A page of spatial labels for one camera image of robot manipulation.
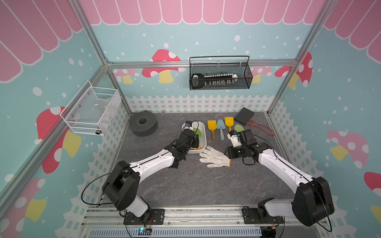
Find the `light green trowel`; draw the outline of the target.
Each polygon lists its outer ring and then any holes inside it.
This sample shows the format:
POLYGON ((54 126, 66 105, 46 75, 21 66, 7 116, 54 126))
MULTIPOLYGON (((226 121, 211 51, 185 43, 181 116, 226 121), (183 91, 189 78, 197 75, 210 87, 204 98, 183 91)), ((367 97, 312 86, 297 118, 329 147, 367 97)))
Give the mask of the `light green trowel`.
POLYGON ((243 132, 245 129, 242 125, 235 125, 234 126, 234 130, 239 133, 239 132, 243 132))

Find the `light blue trowel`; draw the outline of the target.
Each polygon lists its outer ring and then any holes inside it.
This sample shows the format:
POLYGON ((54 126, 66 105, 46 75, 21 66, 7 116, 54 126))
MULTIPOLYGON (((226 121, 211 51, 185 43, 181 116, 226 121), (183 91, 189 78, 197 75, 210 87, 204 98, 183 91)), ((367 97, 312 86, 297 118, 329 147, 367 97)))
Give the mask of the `light blue trowel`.
POLYGON ((222 119, 217 121, 217 129, 220 131, 220 139, 225 140, 224 130, 226 129, 226 125, 222 119))

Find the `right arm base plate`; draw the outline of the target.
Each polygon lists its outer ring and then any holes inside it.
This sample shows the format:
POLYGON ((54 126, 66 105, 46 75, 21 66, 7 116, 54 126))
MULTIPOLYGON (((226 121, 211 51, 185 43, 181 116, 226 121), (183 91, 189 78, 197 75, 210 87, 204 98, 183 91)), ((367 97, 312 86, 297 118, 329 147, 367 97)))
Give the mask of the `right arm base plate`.
POLYGON ((263 208, 249 208, 244 206, 241 212, 245 224, 279 225, 284 223, 283 217, 270 216, 263 208))

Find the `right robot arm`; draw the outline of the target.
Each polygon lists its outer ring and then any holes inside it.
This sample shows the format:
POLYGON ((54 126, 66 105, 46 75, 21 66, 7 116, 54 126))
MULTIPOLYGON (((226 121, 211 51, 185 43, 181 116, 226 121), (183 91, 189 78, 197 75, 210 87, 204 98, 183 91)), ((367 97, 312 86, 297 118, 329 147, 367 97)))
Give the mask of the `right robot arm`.
POLYGON ((296 218, 301 224, 310 227, 329 218, 335 212, 330 187, 323 177, 313 177, 296 168, 282 158, 273 145, 251 130, 231 131, 227 135, 232 145, 224 154, 230 159, 252 158, 276 174, 294 193, 292 199, 268 198, 261 201, 256 209, 259 221, 268 218, 296 218))

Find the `white plastic storage box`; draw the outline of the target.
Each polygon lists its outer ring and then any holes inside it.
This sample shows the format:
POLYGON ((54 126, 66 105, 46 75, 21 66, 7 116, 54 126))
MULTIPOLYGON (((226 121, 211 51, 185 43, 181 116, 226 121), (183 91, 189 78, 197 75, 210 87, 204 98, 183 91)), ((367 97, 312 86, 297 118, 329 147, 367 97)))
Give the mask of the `white plastic storage box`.
POLYGON ((193 128, 200 129, 200 131, 202 133, 202 137, 199 138, 198 135, 196 135, 197 140, 196 140, 196 142, 194 142, 192 144, 192 148, 190 149, 190 151, 188 153, 189 154, 199 154, 199 153, 202 153, 206 149, 206 146, 207 146, 205 125, 204 125, 204 123, 202 123, 200 121, 193 121, 193 128))

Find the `green trowel wooden handle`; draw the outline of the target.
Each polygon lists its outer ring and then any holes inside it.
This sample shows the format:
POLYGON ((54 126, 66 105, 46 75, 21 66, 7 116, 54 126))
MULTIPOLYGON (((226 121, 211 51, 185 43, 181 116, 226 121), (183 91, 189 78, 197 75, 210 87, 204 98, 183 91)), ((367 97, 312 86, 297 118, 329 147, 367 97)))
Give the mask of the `green trowel wooden handle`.
POLYGON ((202 133, 201 133, 200 129, 198 129, 198 128, 193 128, 193 131, 196 133, 196 135, 198 135, 199 138, 202 137, 202 133))

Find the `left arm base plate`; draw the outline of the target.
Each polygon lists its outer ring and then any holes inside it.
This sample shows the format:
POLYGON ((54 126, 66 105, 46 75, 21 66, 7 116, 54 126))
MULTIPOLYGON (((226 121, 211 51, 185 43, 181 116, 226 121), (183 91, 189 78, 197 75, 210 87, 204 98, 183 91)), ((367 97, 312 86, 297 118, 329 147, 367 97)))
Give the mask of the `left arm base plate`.
POLYGON ((163 225, 165 209, 149 208, 142 216, 137 217, 132 212, 124 215, 124 225, 163 225))

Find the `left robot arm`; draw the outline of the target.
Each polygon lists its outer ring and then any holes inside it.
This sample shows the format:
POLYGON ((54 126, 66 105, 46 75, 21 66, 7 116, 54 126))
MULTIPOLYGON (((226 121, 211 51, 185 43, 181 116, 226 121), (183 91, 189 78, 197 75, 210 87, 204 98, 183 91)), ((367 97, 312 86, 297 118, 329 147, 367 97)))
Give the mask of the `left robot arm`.
POLYGON ((103 203, 86 202, 83 196, 92 183, 107 177, 102 186, 102 192, 109 198, 108 204, 114 205, 118 211, 125 210, 133 214, 144 226, 153 223, 152 208, 137 196, 140 183, 164 168, 177 169, 179 162, 186 160, 188 152, 198 146, 199 136, 193 128, 186 127, 181 131, 178 139, 172 141, 155 155, 133 163, 121 161, 115 165, 113 171, 92 180, 82 190, 81 201, 86 205, 103 205, 103 203))

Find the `yellow shovel wooden handle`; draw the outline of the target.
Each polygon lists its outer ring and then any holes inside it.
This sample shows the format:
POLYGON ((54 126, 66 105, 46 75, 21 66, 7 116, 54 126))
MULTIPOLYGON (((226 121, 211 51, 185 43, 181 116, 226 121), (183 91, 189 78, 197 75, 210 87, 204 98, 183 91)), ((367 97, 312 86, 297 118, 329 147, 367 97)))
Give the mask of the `yellow shovel wooden handle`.
POLYGON ((208 126, 208 129, 211 131, 212 140, 216 141, 216 134, 215 134, 215 130, 217 129, 216 120, 207 121, 207 126, 208 126))

